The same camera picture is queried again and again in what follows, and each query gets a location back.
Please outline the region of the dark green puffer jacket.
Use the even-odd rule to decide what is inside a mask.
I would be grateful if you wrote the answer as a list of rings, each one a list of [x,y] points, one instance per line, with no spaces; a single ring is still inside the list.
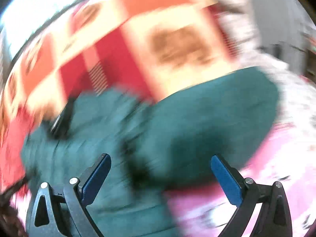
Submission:
[[[35,195],[67,183],[102,153],[111,170],[88,211],[105,236],[180,236],[162,194],[210,181],[219,153],[242,168],[269,133],[279,93],[256,67],[178,91],[155,104],[111,88],[70,100],[69,130],[47,122],[25,138],[21,159]]]

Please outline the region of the pink penguin bedsheet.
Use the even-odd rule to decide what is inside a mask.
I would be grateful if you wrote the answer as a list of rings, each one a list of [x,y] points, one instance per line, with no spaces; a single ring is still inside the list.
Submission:
[[[253,136],[151,123],[108,135],[101,126],[67,139],[44,127],[8,138],[27,170],[30,236],[298,236],[296,211],[315,203],[315,170],[297,135],[270,136],[244,169]]]

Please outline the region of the orange red checkered blanket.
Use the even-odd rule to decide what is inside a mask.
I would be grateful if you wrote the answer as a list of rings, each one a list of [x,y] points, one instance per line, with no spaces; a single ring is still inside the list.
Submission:
[[[41,31],[1,90],[1,189],[23,177],[23,138],[71,95],[111,86],[167,96],[238,69],[227,0],[87,0]]]

